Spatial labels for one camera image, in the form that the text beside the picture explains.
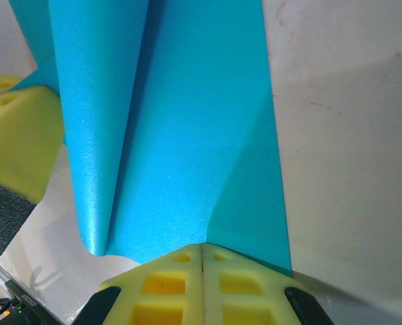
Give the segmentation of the blue paper sheet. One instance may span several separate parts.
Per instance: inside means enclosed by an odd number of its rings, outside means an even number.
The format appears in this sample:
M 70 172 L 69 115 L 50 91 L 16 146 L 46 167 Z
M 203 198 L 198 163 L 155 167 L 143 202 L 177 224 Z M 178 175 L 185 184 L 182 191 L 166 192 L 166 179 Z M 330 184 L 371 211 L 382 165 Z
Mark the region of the blue paper sheet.
M 211 243 L 291 274 L 262 0 L 9 0 L 62 102 L 79 235 Z

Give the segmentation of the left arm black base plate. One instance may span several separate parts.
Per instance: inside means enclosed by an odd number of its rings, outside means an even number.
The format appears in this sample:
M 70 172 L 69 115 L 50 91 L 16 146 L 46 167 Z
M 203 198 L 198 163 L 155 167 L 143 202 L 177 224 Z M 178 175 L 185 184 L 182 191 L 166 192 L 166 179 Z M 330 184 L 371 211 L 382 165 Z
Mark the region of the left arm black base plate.
M 8 280 L 5 287 L 12 296 L 13 310 L 24 318 L 26 325 L 65 325 L 16 281 Z

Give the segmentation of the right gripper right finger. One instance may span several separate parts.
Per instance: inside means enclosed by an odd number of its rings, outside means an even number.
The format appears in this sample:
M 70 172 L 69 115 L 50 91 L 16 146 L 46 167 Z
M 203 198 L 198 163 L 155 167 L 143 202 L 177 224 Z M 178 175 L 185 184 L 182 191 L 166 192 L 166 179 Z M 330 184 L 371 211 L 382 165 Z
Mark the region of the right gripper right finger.
M 205 325 L 334 325 L 293 278 L 212 244 L 203 245 Z

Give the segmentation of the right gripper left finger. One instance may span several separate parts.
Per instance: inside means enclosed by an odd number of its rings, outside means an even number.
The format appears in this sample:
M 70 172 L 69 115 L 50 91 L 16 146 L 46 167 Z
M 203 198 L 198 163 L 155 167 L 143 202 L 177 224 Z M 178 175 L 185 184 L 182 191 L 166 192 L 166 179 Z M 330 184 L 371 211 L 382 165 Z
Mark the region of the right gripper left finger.
M 191 244 L 104 281 L 74 325 L 204 325 L 201 246 Z

